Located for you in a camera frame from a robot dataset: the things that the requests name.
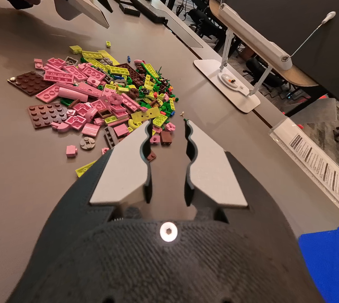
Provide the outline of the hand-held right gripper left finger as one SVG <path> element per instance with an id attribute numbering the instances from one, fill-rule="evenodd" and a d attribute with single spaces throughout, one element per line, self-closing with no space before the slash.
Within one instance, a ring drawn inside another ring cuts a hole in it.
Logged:
<path id="1" fill-rule="evenodd" d="M 108 157 L 94 189 L 90 204 L 130 206 L 152 197 L 151 168 L 148 156 L 152 125 L 146 120 L 118 143 Z"/>

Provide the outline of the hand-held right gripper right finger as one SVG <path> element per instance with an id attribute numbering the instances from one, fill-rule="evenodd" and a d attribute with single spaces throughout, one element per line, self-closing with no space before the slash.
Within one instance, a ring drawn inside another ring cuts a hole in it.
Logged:
<path id="1" fill-rule="evenodd" d="M 185 138 L 190 160 L 184 185 L 186 205 L 207 200 L 222 208 L 248 207 L 226 151 L 191 120 L 185 122 Z"/>

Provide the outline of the pile of mixed toy bricks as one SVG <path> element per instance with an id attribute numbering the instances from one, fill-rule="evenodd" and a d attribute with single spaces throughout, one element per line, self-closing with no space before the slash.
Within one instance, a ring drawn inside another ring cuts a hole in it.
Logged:
<path id="1" fill-rule="evenodd" d="M 88 95 L 87 102 L 59 96 L 50 102 L 60 102 L 68 109 L 64 122 L 51 124 L 53 130 L 63 133 L 74 129 L 83 137 L 95 139 L 100 128 L 109 126 L 121 142 L 150 120 L 152 136 L 160 135 L 161 131 L 174 133 L 176 126 L 170 120 L 175 115 L 175 102 L 179 99 L 173 94 L 170 81 L 162 77 L 160 69 L 155 70 L 144 60 L 135 60 L 134 70 L 144 78 L 144 85 L 137 88 L 127 69 L 116 68 L 107 58 L 86 60 L 80 55 L 77 66 L 66 66 L 65 59 L 60 58 L 50 58 L 45 64 L 41 59 L 34 59 L 35 69 L 44 74 L 50 70 L 74 75 L 73 84 L 53 82 L 53 85 Z"/>

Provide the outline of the black box orange mark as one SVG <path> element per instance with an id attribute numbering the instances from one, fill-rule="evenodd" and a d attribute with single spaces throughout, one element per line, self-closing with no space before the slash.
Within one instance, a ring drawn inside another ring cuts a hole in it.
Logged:
<path id="1" fill-rule="evenodd" d="M 140 17 L 141 12 L 138 9 L 136 9 L 133 5 L 119 3 L 119 7 L 121 11 L 126 15 Z"/>

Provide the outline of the grey round plate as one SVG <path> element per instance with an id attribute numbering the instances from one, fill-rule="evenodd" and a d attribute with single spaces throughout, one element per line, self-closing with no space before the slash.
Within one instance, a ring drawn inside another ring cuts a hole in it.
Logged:
<path id="1" fill-rule="evenodd" d="M 80 140 L 80 148 L 83 150 L 92 150 L 95 147 L 95 139 L 92 137 L 83 137 Z"/>

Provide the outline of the lime smooth tile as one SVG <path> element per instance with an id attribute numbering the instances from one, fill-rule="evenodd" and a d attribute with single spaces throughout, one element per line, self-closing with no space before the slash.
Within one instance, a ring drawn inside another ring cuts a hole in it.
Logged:
<path id="1" fill-rule="evenodd" d="M 110 55 L 106 50 L 98 50 L 99 53 L 103 56 L 103 58 L 107 58 L 109 61 L 112 62 L 113 66 L 119 65 L 120 63 L 112 56 Z"/>

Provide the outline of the long flat black device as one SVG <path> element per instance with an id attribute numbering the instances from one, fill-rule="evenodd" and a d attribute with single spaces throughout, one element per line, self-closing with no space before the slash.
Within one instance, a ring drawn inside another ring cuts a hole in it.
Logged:
<path id="1" fill-rule="evenodd" d="M 163 10 L 156 9 L 146 0 L 130 0 L 133 6 L 138 9 L 146 18 L 155 24 L 167 25 L 168 16 Z"/>

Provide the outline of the narrow pink plate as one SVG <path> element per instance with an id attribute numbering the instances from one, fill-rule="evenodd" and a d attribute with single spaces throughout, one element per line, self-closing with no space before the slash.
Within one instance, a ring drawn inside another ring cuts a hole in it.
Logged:
<path id="1" fill-rule="evenodd" d="M 74 75 L 66 72 L 48 70 L 45 72 L 43 79 L 50 82 L 74 83 Z"/>

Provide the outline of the brown rectangular plate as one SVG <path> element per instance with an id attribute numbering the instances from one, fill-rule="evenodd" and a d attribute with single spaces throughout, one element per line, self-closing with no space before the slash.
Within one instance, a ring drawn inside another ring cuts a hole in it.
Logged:
<path id="1" fill-rule="evenodd" d="M 128 63 L 115 65 L 116 68 L 125 68 L 129 71 L 129 77 L 132 80 L 132 84 L 137 88 L 144 85 L 144 78 L 136 72 Z"/>

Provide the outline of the long pink curved brick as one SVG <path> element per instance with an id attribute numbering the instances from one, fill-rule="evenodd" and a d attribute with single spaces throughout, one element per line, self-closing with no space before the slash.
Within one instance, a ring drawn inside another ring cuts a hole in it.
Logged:
<path id="1" fill-rule="evenodd" d="M 87 102 L 88 101 L 88 95 L 80 93 L 78 91 L 66 89 L 64 87 L 59 87 L 58 92 L 59 97 L 61 98 L 68 98 L 72 100 L 79 99 L 81 102 Z"/>

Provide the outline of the printed paper sheet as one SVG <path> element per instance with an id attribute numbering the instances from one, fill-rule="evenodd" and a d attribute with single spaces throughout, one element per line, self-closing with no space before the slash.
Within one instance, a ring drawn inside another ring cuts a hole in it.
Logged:
<path id="1" fill-rule="evenodd" d="M 273 127 L 269 135 L 308 177 L 338 205 L 338 165 L 290 118 L 284 119 Z"/>

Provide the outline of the brown square studded plate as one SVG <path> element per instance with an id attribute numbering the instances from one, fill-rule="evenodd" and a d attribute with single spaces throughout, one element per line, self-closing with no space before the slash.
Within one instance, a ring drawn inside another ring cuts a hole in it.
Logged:
<path id="1" fill-rule="evenodd" d="M 27 107 L 28 115 L 35 130 L 62 123 L 67 119 L 67 108 L 60 102 Z"/>
<path id="2" fill-rule="evenodd" d="M 34 96 L 53 85 L 52 82 L 45 81 L 41 74 L 34 71 L 11 77 L 7 79 L 7 82 L 29 96 Z"/>

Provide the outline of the wide pink plate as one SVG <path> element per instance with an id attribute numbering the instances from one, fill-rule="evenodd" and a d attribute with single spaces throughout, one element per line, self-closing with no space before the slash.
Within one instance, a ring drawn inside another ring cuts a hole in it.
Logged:
<path id="1" fill-rule="evenodd" d="M 54 101 L 59 96 L 59 85 L 51 85 L 47 89 L 41 91 L 40 93 L 36 94 L 36 98 L 42 101 L 43 103 L 50 103 Z"/>

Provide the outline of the blue plastic bin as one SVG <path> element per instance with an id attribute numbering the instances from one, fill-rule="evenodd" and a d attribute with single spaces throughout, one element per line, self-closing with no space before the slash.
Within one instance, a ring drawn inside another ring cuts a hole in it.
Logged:
<path id="1" fill-rule="evenodd" d="M 302 234 L 299 248 L 325 302 L 339 302 L 339 229 Z"/>

